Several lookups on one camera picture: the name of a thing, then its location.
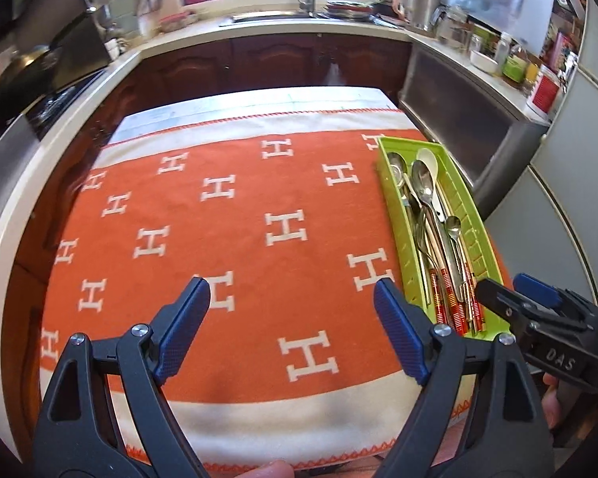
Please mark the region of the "right hand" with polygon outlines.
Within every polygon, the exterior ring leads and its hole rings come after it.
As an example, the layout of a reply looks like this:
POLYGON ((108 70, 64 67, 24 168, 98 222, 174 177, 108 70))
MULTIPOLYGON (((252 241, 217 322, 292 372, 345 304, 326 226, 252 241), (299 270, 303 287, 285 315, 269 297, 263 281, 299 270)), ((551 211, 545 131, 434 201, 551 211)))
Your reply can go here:
POLYGON ((541 405, 545 420, 547 420, 548 427, 553 429, 560 423, 562 417, 562 406, 557 398, 557 390, 559 389, 559 379, 556 376, 545 373, 542 377, 543 383, 548 387, 541 399, 541 405))

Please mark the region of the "left hand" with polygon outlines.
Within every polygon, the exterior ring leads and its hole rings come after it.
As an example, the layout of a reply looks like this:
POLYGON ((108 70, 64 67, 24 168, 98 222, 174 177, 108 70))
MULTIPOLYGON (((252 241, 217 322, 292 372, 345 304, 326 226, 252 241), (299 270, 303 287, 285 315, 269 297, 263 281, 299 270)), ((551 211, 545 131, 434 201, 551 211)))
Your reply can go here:
POLYGON ((288 463, 277 460, 244 472, 236 478, 293 478, 295 470, 288 463))

